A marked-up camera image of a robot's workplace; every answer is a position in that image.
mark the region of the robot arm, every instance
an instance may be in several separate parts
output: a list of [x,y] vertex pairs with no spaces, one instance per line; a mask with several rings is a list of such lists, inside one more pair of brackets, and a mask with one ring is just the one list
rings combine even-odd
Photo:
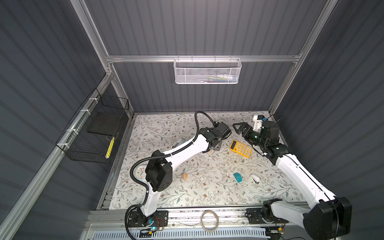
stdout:
[[[186,146],[192,140],[193,139],[191,138],[190,140],[181,144],[180,146],[175,147],[174,149],[171,149],[169,151],[165,151],[164,154],[172,154],[173,152]],[[172,171],[177,169],[177,167],[180,166],[180,164],[182,164],[184,161],[190,159],[191,157],[198,154],[199,152],[203,152],[207,150],[208,142],[206,140],[207,139],[203,135],[199,134],[196,141],[191,146],[183,150],[182,154],[176,154],[174,156],[165,158],[167,162],[171,163]],[[146,217],[151,216],[154,212],[156,212],[157,202],[159,201],[161,191],[162,191],[160,189],[157,189],[156,191],[154,191],[151,185],[151,182],[148,182],[147,185],[149,187],[149,192],[147,193],[147,202],[140,207],[141,212]]]
[[241,122],[233,124],[233,128],[252,146],[258,146],[261,153],[254,150],[267,157],[288,176],[311,208],[305,209],[281,199],[271,199],[263,202],[263,218],[267,221],[283,218],[293,222],[303,227],[314,240],[348,234],[351,203],[345,197],[336,197],[303,167],[295,155],[289,153],[286,145],[279,143],[279,127],[275,122],[268,121],[262,115],[253,119],[257,121],[255,127]]
[[[140,207],[140,214],[145,219],[145,222],[150,222],[153,213],[156,212],[161,191],[165,190],[172,183],[172,172],[184,161],[199,152],[207,152],[211,149],[220,150],[222,140],[229,137],[231,133],[229,127],[223,122],[214,122],[214,127],[200,129],[194,142],[193,138],[169,151],[161,153],[157,150],[152,154],[152,156],[170,156],[165,158],[159,157],[148,162],[146,180],[149,190],[146,193],[145,203]],[[180,151],[183,148],[185,149],[182,152],[173,155],[174,152]]]

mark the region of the floral pattern surface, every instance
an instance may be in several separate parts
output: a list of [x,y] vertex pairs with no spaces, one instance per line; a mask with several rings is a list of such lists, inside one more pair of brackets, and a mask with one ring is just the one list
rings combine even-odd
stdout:
[[[223,141],[219,151],[199,153],[181,164],[173,172],[172,184],[162,192],[158,207],[243,205],[262,203],[275,197],[287,202],[304,201],[288,177],[267,158],[255,151],[252,151],[250,158],[246,158],[229,149],[234,139],[247,143],[234,132],[233,123],[252,124],[253,115],[267,117],[268,112],[208,114],[214,121],[228,125],[232,135]],[[198,121],[200,128],[211,127],[210,121],[202,114],[198,115]],[[145,188],[129,176],[129,170],[136,161],[150,156],[155,150],[169,150],[179,138],[188,140],[195,134],[192,113],[137,115],[110,209],[127,209],[143,201]],[[242,182],[235,180],[235,172],[241,174]],[[183,173],[187,173],[187,180],[183,179]],[[258,185],[250,179],[251,173],[261,177]]]

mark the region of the yellow label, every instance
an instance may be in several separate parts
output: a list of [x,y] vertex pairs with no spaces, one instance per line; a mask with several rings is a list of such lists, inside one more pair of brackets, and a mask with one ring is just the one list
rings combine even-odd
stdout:
[[250,157],[252,153],[252,147],[247,146],[241,142],[238,142],[236,140],[233,140],[229,149],[231,149],[234,152],[237,152],[238,154],[244,156],[244,157]]
[[105,155],[105,158],[108,159],[112,152],[113,144],[115,143],[115,137],[112,137],[111,142],[109,143],[107,154]]

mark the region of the corrugated wall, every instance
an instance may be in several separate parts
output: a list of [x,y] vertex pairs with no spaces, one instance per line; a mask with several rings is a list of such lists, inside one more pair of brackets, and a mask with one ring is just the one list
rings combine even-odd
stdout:
[[[69,1],[0,1],[0,63],[2,222],[105,72]],[[108,169],[65,158],[14,239],[75,239]]]
[[86,0],[110,55],[297,54],[324,0]]
[[278,113],[291,151],[353,205],[349,239],[384,234],[384,1],[339,1]]
[[292,63],[244,63],[238,84],[175,83],[172,63],[114,63],[136,112],[267,110]]
[[[86,0],[110,55],[298,54],[324,0]],[[136,112],[267,110],[290,63],[243,63],[239,83],[177,85],[172,64],[115,63]]]

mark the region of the red wire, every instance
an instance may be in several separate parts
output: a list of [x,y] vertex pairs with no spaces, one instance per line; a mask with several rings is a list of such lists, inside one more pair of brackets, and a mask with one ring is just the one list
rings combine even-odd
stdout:
[[159,219],[163,222],[163,226],[165,227],[166,225],[164,224],[164,221],[161,218],[159,218]]
[[157,220],[157,229],[155,232],[157,232],[157,230],[159,229],[159,226],[160,226],[160,222],[159,222],[159,219],[158,218],[155,218]]
[[[280,220],[281,224],[283,224],[283,222],[281,221],[281,219],[279,219],[279,220]],[[285,227],[285,224],[284,224],[284,226],[283,226],[283,230],[284,230],[283,233],[285,232],[285,228],[284,228],[284,227]]]

